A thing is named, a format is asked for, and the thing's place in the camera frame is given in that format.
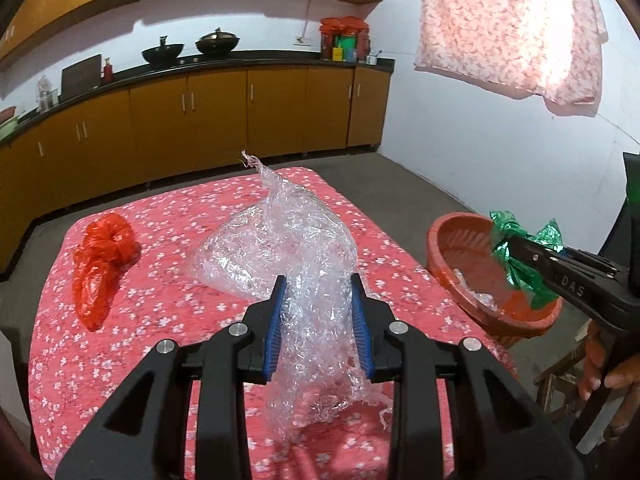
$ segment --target red plastic basket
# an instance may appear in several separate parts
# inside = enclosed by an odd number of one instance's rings
[[[560,315],[562,299],[532,310],[524,295],[508,284],[504,269],[491,256],[491,219],[474,213],[438,218],[427,233],[427,270],[462,309],[494,340],[509,348],[520,339],[543,335]],[[459,269],[467,285],[491,294],[494,311],[480,303],[453,273]]]

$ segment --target metal bolt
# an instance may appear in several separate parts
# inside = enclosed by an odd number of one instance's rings
[[[156,345],[156,350],[158,350],[158,352],[160,352],[161,354],[168,354],[174,348],[175,343],[170,339],[162,339],[162,341],[159,341]]]
[[[462,341],[462,346],[470,352],[477,352],[482,348],[482,343],[475,337],[467,337]]]
[[[404,334],[409,331],[409,327],[405,322],[393,321],[389,323],[389,330],[394,334]]]
[[[229,333],[233,336],[244,335],[249,331],[249,327],[244,323],[233,323],[229,327]]]

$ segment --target tiled wall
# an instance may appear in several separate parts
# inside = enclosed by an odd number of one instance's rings
[[[565,243],[598,251],[625,196],[622,151],[640,150],[640,41],[615,0],[600,3],[609,41],[593,117],[416,72],[420,0],[368,9],[374,47],[396,58],[380,152],[478,212],[509,209],[529,231],[555,217]]]
[[[182,55],[198,54],[194,42],[217,27],[241,38],[237,50],[319,51],[319,20],[354,14],[356,7],[336,0],[313,0],[306,37],[311,47],[296,46],[309,0],[140,0],[79,23],[40,45],[0,73],[0,109],[35,108],[36,83],[46,74],[60,88],[62,69],[95,54],[111,57],[115,71],[144,64],[140,52],[168,43],[184,43]]]

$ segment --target pink floral tablecloth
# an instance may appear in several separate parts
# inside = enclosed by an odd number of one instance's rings
[[[348,225],[359,248],[360,273],[399,319],[443,341],[476,336],[509,363],[506,352],[420,264],[316,173],[307,168],[279,173],[314,192]],[[30,408],[46,472],[54,475],[75,437],[158,340],[194,343],[242,318],[247,301],[198,284],[181,272],[181,265],[188,248],[265,195],[257,176],[238,176],[113,209],[132,225],[142,256],[122,278],[109,317],[94,333],[76,319],[71,281],[74,249],[89,222],[100,215],[87,216],[69,229],[42,291],[31,343]],[[194,388],[187,478],[193,478],[197,394]],[[444,402],[444,391],[440,395]],[[283,446],[263,424],[261,386],[246,384],[244,397],[254,479],[386,478],[390,433],[380,425],[379,407],[353,406],[331,424],[302,429]],[[446,418],[443,423],[450,470],[450,426]]]

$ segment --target gray floor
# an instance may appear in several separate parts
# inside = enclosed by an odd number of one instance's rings
[[[425,263],[425,234],[431,223],[443,214],[466,210],[446,193],[377,153],[308,158],[274,165],[284,166],[306,166],[318,172],[421,264]],[[42,287],[66,231],[79,218],[171,189],[247,173],[253,170],[152,186],[36,227],[14,272],[0,283],[0,328],[17,346],[16,357],[23,363],[28,361]],[[514,346],[512,353],[518,372],[530,393],[534,393],[532,378],[574,348],[574,335],[585,319],[569,305],[547,335]]]

